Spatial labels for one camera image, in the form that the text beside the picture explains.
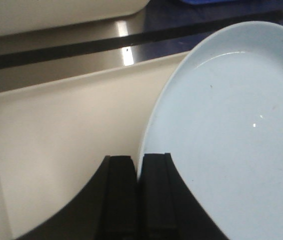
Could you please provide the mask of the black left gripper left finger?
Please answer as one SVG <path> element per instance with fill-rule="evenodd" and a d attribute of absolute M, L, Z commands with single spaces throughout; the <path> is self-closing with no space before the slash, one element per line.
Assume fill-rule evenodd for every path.
<path fill-rule="evenodd" d="M 136 240 L 137 179 L 130 156 L 106 156 L 83 189 L 21 240 Z"/>

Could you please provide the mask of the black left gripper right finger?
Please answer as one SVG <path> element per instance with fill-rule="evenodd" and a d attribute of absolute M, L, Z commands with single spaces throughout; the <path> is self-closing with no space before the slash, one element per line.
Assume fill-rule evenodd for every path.
<path fill-rule="evenodd" d="M 188 189 L 169 153 L 143 156 L 138 186 L 142 239 L 227 239 Z"/>

